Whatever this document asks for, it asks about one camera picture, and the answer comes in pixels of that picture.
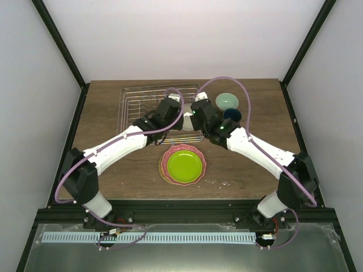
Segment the white and teal bowl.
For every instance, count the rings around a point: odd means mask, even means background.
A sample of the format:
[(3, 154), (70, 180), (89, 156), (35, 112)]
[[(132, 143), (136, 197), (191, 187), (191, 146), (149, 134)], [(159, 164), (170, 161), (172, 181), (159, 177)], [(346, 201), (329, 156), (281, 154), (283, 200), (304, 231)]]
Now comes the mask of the white and teal bowl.
[(193, 131), (193, 124), (191, 121), (191, 116), (193, 115), (191, 109), (191, 103), (184, 104), (183, 108), (183, 128), (184, 131)]

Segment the chrome wire dish rack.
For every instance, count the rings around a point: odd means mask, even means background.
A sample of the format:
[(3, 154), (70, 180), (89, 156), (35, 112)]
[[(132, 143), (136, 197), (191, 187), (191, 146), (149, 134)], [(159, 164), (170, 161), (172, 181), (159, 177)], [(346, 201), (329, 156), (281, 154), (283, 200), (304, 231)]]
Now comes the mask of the chrome wire dish rack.
[[(167, 84), (142, 87), (127, 87), (120, 91), (119, 115), (117, 119), (117, 134), (126, 130), (132, 123), (150, 110), (155, 110), (164, 98), (167, 88), (177, 88), (184, 97), (186, 104), (192, 102), (197, 83)], [(203, 139), (200, 131), (171, 130), (164, 144), (196, 143)]]

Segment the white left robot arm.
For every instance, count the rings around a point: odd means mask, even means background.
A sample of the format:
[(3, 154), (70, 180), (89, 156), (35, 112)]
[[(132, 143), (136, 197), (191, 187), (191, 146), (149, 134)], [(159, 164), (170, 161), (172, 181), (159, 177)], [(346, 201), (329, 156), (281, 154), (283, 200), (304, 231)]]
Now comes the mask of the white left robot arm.
[(116, 222), (112, 205), (101, 194), (98, 177), (112, 164), (128, 154), (158, 140), (169, 130), (181, 130), (184, 100), (178, 94), (166, 96), (155, 110), (136, 119), (126, 130), (93, 148), (80, 151), (72, 148), (66, 154), (54, 198), (57, 203), (63, 186), (72, 201), (89, 210), (104, 229)]

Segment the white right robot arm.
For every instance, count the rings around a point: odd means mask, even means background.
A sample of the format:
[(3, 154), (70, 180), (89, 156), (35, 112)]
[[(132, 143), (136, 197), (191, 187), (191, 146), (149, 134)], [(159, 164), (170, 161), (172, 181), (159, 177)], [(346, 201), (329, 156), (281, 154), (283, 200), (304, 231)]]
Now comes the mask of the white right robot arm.
[(207, 98), (196, 99), (191, 111), (194, 129), (201, 130), (212, 144), (245, 156), (278, 179), (277, 190), (263, 197), (252, 213), (256, 227), (267, 227), (272, 217), (287, 209), (317, 206), (313, 196), (318, 187), (317, 175), (306, 152), (294, 154), (254, 137), (239, 123), (223, 120)]

